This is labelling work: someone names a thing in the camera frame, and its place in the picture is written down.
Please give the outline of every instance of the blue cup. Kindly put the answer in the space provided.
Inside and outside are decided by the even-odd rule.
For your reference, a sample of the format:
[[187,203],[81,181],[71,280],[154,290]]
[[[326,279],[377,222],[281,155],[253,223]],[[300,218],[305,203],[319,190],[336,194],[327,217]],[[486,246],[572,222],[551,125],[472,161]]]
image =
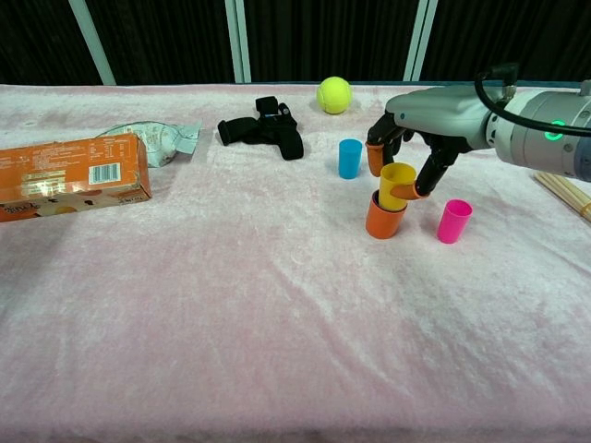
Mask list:
[[362,145],[359,140],[347,138],[339,143],[339,175],[347,180],[357,177],[361,163]]

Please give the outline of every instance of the yellow cup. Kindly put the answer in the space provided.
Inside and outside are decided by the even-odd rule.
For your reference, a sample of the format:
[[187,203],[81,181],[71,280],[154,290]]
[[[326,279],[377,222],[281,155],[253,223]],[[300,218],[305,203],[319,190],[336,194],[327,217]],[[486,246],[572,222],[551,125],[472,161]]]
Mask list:
[[380,193],[378,202],[385,210],[403,210],[406,200],[390,195],[392,188],[398,185],[409,185],[416,179],[416,171],[410,164],[389,163],[381,168]]

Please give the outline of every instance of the pink cup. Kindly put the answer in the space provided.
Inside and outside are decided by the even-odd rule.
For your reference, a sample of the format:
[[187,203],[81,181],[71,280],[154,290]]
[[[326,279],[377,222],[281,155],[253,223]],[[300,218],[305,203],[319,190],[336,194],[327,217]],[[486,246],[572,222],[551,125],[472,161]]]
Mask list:
[[472,207],[467,201],[458,199],[448,201],[437,230],[438,238],[447,244],[457,242],[471,216]]

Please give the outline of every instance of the black cable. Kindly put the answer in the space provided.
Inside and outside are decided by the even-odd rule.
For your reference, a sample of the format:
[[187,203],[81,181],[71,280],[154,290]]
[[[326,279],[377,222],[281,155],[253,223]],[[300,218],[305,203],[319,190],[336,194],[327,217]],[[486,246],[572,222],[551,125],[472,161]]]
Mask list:
[[484,91],[484,85],[482,82],[486,79],[488,79],[488,73],[481,72],[476,76],[476,80],[474,81],[476,94],[478,95],[478,98],[484,103],[484,105],[499,117],[515,123],[516,125],[529,127],[530,129],[536,129],[538,131],[550,132],[552,134],[564,134],[565,136],[591,137],[591,129],[585,127],[552,125],[550,123],[532,120],[530,118],[525,118],[521,115],[505,111],[497,103],[491,100]]

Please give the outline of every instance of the green light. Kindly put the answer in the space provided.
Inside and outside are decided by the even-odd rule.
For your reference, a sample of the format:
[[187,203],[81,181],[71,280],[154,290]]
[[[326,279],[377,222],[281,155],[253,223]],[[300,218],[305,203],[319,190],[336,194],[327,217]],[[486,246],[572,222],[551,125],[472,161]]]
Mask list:
[[[566,123],[564,123],[562,120],[554,120],[552,124],[558,126],[566,126]],[[550,141],[560,140],[562,137],[564,137],[564,134],[554,134],[553,132],[545,132],[544,135]]]

